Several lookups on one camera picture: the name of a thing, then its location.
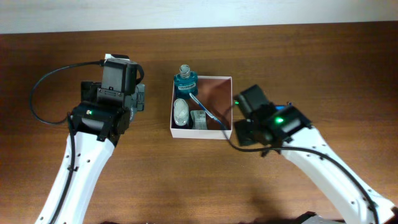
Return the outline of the blue disposable razor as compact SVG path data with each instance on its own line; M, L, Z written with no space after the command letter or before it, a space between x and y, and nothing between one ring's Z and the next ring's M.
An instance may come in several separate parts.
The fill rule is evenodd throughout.
M292 106L292 105L293 105L292 102L287 102L285 105L276 105L275 108L277 110L282 110L282 109L287 108L287 107Z

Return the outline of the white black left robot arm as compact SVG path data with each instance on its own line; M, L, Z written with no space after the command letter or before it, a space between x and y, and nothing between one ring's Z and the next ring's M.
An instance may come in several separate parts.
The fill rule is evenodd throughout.
M37 223L82 223L98 178L120 137L144 110L141 65L127 55L106 54L92 65L101 82L82 82L81 102L63 122L68 137L63 160Z

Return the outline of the teal mouthwash bottle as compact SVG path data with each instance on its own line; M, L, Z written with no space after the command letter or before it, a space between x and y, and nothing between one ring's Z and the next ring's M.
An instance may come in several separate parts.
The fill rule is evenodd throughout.
M197 72L190 70L188 65L181 65L179 73L174 76L174 90L176 98L187 100L190 95L198 94L198 75Z

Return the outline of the blue white toothbrush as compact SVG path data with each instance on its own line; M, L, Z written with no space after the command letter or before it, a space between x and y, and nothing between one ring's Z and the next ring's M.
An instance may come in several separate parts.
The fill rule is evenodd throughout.
M189 93L190 98L213 120L215 120L220 126L221 130L227 130L226 126L215 116L213 115L205 106L193 95L193 93Z

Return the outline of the green white soap packet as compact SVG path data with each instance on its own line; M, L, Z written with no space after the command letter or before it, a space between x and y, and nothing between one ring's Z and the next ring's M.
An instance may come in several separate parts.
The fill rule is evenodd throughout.
M207 130L206 113L203 110L192 110L190 116L193 120L193 129Z

